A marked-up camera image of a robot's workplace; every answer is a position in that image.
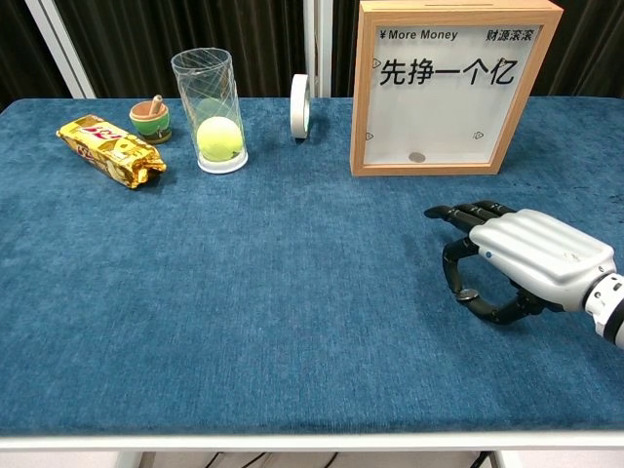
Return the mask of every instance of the snack package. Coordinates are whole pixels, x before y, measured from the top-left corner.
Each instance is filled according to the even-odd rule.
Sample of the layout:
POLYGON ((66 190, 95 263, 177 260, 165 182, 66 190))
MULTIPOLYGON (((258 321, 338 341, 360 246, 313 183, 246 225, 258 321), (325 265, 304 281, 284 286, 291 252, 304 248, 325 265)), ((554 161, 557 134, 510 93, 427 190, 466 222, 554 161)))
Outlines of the snack package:
POLYGON ((152 145, 96 115, 63 125, 57 137, 103 173, 130 188, 137 188, 167 168, 152 145))

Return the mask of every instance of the white robotic arm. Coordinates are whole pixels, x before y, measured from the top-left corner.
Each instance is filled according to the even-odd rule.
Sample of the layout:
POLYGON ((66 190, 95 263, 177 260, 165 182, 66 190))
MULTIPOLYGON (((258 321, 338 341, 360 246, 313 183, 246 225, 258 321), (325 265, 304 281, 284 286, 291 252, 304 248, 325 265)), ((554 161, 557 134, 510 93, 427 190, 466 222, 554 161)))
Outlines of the white robotic arm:
POLYGON ((455 298, 478 317, 509 324, 544 308, 591 314, 596 333, 624 349, 624 277, 616 273, 613 248, 534 210, 515 211, 482 201, 425 212, 468 234, 445 246, 443 267, 455 298), (517 297, 494 307, 464 289, 461 258, 479 254, 518 288, 517 297))

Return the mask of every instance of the green pot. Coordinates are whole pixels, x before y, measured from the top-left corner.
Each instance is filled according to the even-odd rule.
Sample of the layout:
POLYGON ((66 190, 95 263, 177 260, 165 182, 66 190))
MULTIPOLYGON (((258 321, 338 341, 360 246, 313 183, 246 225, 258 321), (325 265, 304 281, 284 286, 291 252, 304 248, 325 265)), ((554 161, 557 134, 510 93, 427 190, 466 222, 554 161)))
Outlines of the green pot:
POLYGON ((156 115, 149 115, 149 108, 152 101, 145 100, 135 105, 130 111, 130 120, 135 126, 139 136, 148 143, 162 143, 167 141, 172 131, 169 128, 169 108, 166 104, 161 104, 156 115))

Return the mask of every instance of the table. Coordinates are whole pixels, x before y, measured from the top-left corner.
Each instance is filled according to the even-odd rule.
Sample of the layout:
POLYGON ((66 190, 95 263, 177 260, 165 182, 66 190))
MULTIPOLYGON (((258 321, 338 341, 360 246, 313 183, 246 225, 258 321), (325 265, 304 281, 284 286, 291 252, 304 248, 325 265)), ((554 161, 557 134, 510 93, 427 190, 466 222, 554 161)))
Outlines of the table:
POLYGON ((499 175, 354 178, 351 99, 314 100, 304 142, 287 99, 241 99, 250 161, 219 176, 169 99, 169 168, 132 191, 55 131, 87 113, 130 130, 137 100, 0 115, 0 448, 624 445, 624 353, 582 313, 470 315, 441 267, 461 233, 423 216, 533 208, 624 264, 622 100, 531 98, 499 175))

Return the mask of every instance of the black curtain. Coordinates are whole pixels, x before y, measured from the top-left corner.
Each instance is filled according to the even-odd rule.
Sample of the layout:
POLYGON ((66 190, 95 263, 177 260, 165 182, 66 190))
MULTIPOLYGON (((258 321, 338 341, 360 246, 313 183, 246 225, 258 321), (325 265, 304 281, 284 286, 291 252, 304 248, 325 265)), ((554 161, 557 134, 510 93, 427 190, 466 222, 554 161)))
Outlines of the black curtain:
POLYGON ((69 98, 23 0, 0 2, 0 111, 20 98, 69 98))
MULTIPOLYGON (((353 96, 359 3, 333 2, 333 96, 353 96)), ((565 11, 531 93, 624 98, 624 0, 553 3, 565 11)))
POLYGON ((179 96, 171 58, 232 54, 241 97, 285 97, 305 73, 303 5, 293 0, 57 0, 99 98, 179 96))

